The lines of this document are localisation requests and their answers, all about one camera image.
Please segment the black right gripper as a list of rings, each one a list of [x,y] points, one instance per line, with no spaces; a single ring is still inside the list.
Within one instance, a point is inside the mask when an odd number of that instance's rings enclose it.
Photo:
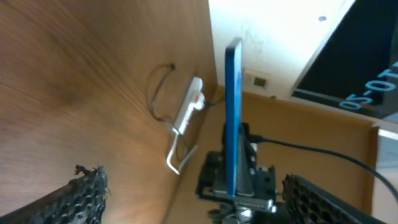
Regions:
[[[271,167],[257,166],[255,136],[249,125],[239,130],[236,194],[227,193],[230,171],[226,149],[209,151],[201,167],[195,194],[197,198],[235,209],[249,208],[255,212],[275,213],[275,172]],[[286,175],[282,181],[282,198],[292,223],[385,224],[335,197],[299,175]]]

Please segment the blue Galaxy smartphone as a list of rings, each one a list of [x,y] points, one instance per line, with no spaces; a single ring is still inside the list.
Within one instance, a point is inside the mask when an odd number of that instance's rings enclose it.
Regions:
[[[225,150],[227,194],[236,196],[239,152],[239,129],[242,110],[242,68],[243,40],[234,38],[226,46],[224,54],[225,71]]]

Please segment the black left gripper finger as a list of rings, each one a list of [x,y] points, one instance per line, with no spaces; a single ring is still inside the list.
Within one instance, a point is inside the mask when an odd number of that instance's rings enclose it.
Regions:
[[[109,194],[108,176],[103,166],[89,170],[75,167],[81,177],[63,187],[1,216],[1,223],[99,224]]]

